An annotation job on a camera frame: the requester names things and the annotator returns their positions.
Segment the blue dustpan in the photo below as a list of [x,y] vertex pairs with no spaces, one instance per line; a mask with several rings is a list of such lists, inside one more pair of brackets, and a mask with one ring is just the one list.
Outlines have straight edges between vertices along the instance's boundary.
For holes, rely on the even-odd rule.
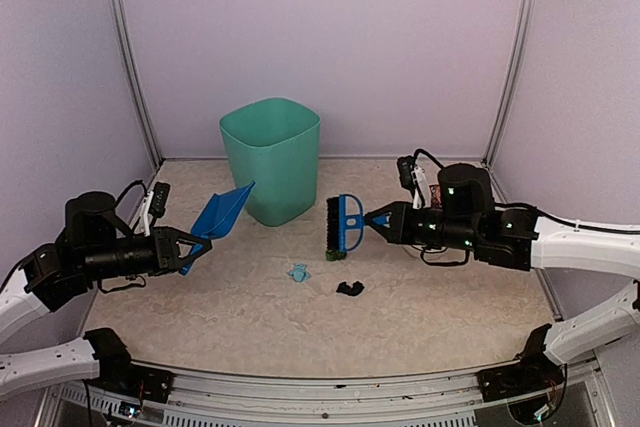
[[213,248],[214,241],[231,233],[255,184],[256,182],[252,181],[229,192],[213,194],[189,233],[209,239]]

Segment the blue hand brush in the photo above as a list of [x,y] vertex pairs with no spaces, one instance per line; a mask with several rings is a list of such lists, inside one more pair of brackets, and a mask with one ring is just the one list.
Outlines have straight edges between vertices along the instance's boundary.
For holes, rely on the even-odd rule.
[[326,200],[326,213],[326,251],[340,250],[348,255],[356,250],[364,239],[366,227],[360,199],[352,194],[330,197]]

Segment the teal plastic waste bin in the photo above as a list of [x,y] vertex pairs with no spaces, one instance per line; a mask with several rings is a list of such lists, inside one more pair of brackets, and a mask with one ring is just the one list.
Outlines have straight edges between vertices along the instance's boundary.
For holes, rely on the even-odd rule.
[[220,132],[235,185],[253,183],[245,205],[265,226],[284,225],[314,206],[320,116],[286,98],[267,98],[223,116]]

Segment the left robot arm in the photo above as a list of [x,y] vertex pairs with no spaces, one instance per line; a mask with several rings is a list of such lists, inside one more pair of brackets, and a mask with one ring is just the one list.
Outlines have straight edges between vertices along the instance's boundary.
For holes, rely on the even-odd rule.
[[[92,191],[65,205],[65,227],[52,243],[19,261],[1,285],[1,339],[58,311],[106,279],[158,277],[180,271],[209,252],[208,239],[173,227],[136,233],[116,213],[117,201]],[[1,358],[1,397],[72,380],[99,380],[133,390],[140,371],[110,328],[85,332],[58,346]]]

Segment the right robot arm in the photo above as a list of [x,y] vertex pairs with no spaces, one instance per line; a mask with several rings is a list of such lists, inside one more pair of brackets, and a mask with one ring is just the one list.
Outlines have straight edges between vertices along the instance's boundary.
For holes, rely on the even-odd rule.
[[565,220],[525,204],[495,202],[489,174],[466,163],[438,172],[440,203],[395,201],[364,216],[387,242],[460,250],[494,267],[573,269],[629,279],[620,292],[581,314],[532,331],[511,373],[523,391],[550,371],[639,329],[639,232]]

